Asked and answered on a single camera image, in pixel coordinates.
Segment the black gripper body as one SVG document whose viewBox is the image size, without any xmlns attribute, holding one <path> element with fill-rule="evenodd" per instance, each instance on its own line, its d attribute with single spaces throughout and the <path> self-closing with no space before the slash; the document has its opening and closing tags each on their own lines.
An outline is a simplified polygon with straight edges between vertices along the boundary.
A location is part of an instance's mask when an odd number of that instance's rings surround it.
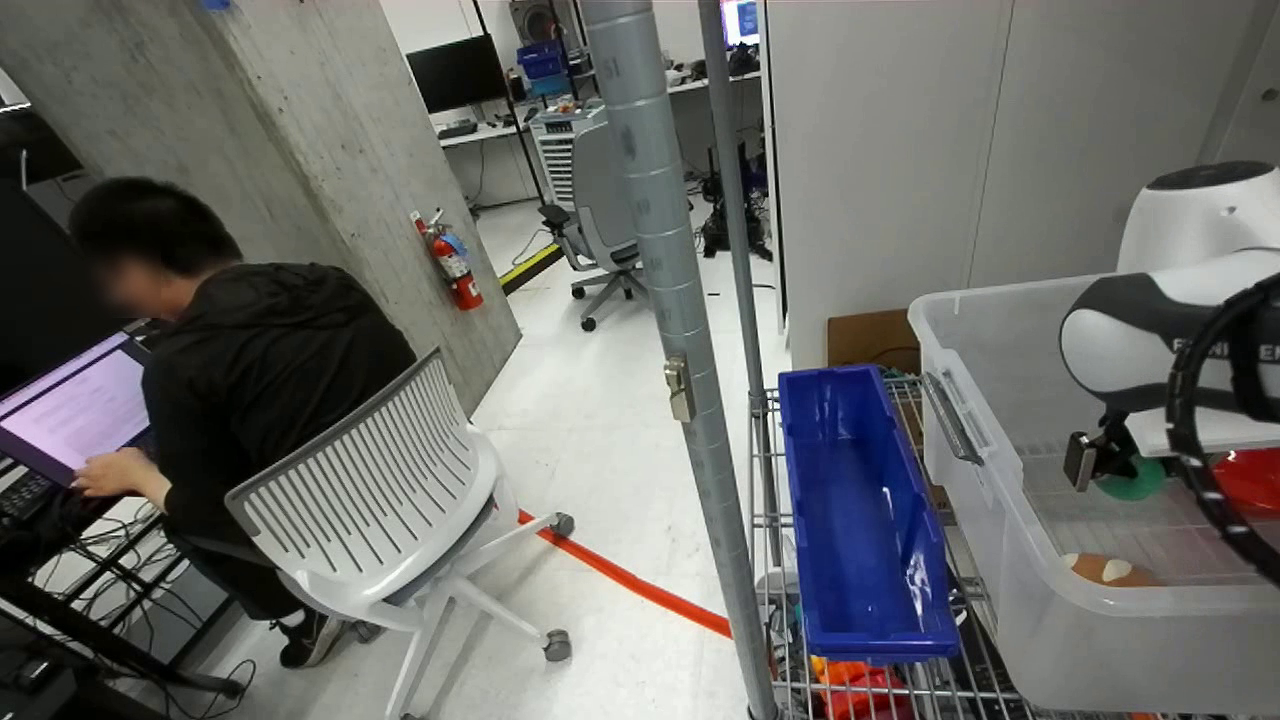
<svg viewBox="0 0 1280 720">
<path fill-rule="evenodd" d="M 1074 490 L 1091 488 L 1100 474 L 1127 474 L 1134 439 L 1122 429 L 1122 412 L 1105 412 L 1086 433 L 1070 433 L 1064 443 L 1064 474 Z"/>
</svg>

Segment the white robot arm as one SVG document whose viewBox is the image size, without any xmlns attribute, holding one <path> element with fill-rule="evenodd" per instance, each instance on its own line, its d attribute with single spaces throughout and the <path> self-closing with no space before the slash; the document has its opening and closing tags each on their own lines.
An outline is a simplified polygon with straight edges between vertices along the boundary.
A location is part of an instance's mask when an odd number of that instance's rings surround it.
<svg viewBox="0 0 1280 720">
<path fill-rule="evenodd" d="M 1132 195 L 1114 269 L 1057 324 L 1064 371 L 1100 402 L 1068 439 L 1070 485 L 1132 485 L 1173 457 L 1173 402 L 1206 457 L 1277 439 L 1277 229 L 1277 161 L 1203 161 Z"/>
</svg>

